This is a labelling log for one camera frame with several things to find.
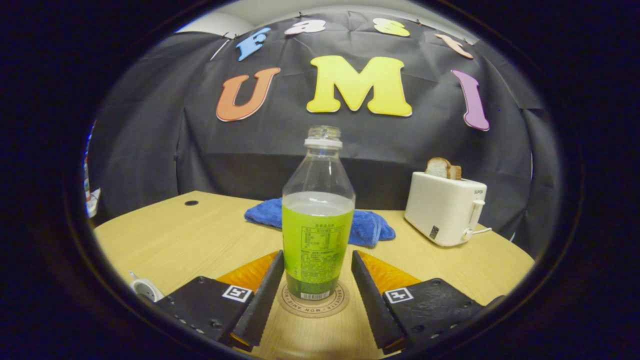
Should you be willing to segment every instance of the cable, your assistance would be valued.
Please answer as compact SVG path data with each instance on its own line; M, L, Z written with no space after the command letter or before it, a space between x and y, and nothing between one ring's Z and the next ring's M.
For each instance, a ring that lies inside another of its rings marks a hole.
M486 228L486 229L484 229L484 230L474 231L474 235L475 235L475 234L480 234L480 233L486 233L487 231L491 231L491 230L492 230L492 229L491 229L491 227L487 227L487 228Z

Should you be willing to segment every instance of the toaster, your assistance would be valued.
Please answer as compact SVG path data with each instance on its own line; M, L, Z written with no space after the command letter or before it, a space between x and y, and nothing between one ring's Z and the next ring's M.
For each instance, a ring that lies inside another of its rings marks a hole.
M443 247L471 239L484 206L486 185L414 172L404 218Z

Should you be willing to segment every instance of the barcode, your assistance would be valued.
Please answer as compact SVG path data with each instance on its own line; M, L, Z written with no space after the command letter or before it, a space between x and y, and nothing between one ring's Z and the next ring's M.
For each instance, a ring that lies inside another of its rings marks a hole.
M331 291L327 291L326 293L322 293L322 294L305 294L305 293L300 293L300 297L304 300L322 300L325 297L329 296L329 292Z

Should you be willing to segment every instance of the toast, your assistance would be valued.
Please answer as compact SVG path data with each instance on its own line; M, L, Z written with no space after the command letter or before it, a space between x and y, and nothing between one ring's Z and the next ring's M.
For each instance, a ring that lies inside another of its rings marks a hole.
M449 177L451 163L445 158L432 158L427 162L427 170L424 172L438 177Z
M424 172L445 179L462 180L462 168L451 165L449 160L445 158L432 158L427 162L427 169Z

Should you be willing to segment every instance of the letter m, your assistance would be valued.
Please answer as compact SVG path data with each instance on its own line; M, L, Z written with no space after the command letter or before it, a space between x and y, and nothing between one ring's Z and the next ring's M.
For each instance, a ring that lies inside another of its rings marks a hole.
M341 56L320 56L311 60L317 67L316 95L307 103L312 113L333 113L340 108L340 101L333 98L337 87L349 109L360 109L373 87L373 99L367 107L372 113L410 116L411 105L404 99L400 69L404 63L398 59L377 56L358 73Z

